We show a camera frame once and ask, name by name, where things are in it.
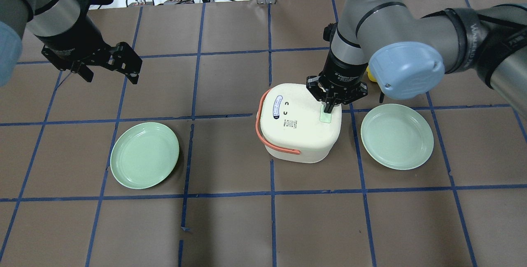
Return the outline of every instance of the gray robot arm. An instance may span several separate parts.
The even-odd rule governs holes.
[[[58,70],[71,70],[91,82],[93,73],[87,66],[97,65],[120,72],[136,84],[141,59],[126,42],[114,47],[104,42],[86,15],[91,3],[92,0],[0,0],[0,86],[7,83],[20,57],[26,27],[44,43],[42,54]]]
[[[475,69],[527,117],[527,8],[500,5],[475,11],[446,9],[414,19],[402,0],[346,0],[324,69],[307,88],[326,104],[367,94],[367,64],[384,94],[406,100],[435,87],[444,74]]]

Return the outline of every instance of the plate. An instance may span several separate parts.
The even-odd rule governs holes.
[[[361,138],[377,162],[399,170],[421,166],[434,149],[427,121],[400,104],[383,104],[369,111],[361,126]]]
[[[163,124],[146,122],[126,130],[112,149],[113,177],[131,189],[145,189],[163,181],[175,167],[179,142]]]

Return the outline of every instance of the white container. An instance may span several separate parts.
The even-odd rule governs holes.
[[[324,159],[340,134],[342,107],[331,114],[302,84],[280,84],[260,100],[256,133],[273,157],[301,163]]]

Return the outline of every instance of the light blue cap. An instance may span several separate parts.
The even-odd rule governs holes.
[[[0,21],[0,86],[11,79],[13,68],[22,53],[22,40],[19,35]]]
[[[377,50],[369,69],[380,89],[394,100],[408,100],[435,87],[445,74],[441,54],[420,42],[398,42]]]

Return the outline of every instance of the light green tab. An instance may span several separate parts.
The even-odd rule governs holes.
[[[331,123],[331,114],[324,113],[324,105],[320,106],[320,122]]]

